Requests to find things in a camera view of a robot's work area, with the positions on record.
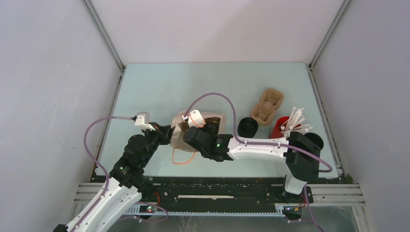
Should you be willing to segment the paper bag orange handles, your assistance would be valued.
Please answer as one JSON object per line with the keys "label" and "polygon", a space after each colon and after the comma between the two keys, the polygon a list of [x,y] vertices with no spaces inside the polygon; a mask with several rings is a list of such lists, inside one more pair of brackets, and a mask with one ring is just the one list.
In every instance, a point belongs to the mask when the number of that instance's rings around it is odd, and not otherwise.
{"label": "paper bag orange handles", "polygon": [[[205,119],[206,125],[203,128],[199,128],[207,133],[212,135],[218,135],[224,133],[226,127],[226,114],[221,113],[211,113],[211,112],[201,112],[203,118]],[[185,152],[192,153],[191,159],[186,162],[176,162],[174,159],[172,160],[173,164],[177,165],[185,165],[192,161],[193,157],[195,157],[197,150],[193,147],[188,145],[183,141],[183,135],[186,130],[189,129],[188,125],[183,122],[182,116],[185,114],[184,111],[178,113],[172,121],[171,126],[174,127],[173,136],[171,139],[170,146],[173,147],[173,150],[181,150]]]}

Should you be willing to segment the brown pulp cup carrier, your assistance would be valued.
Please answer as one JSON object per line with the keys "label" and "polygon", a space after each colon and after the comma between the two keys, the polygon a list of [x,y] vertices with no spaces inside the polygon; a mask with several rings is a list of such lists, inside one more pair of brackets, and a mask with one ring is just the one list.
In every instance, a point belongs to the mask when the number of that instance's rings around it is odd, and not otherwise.
{"label": "brown pulp cup carrier", "polygon": [[250,117],[256,120],[259,126],[266,127],[272,122],[276,110],[280,108],[283,101],[282,92],[274,88],[267,88],[263,91],[260,101],[254,105]]}

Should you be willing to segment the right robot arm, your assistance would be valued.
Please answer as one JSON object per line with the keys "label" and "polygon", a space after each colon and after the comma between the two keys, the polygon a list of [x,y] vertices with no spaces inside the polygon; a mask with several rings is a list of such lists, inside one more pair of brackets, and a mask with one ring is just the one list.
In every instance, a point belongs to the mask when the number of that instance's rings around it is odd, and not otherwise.
{"label": "right robot arm", "polygon": [[278,139],[251,139],[232,134],[212,135],[203,129],[191,127],[183,135],[183,141],[198,150],[204,158],[225,160],[259,159],[286,164],[282,198],[287,202],[298,199],[308,182],[319,177],[320,154],[324,147],[321,136],[308,132],[291,132]]}

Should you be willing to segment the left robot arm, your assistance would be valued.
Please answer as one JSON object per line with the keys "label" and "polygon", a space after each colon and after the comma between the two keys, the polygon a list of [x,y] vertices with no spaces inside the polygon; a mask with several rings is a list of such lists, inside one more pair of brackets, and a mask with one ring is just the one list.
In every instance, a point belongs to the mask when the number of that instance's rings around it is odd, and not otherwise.
{"label": "left robot arm", "polygon": [[174,128],[151,123],[150,129],[128,139],[124,152],[110,171],[106,183],[88,205],[56,232],[106,232],[138,201],[153,195],[152,181],[144,176],[144,168],[160,145],[170,144]]}

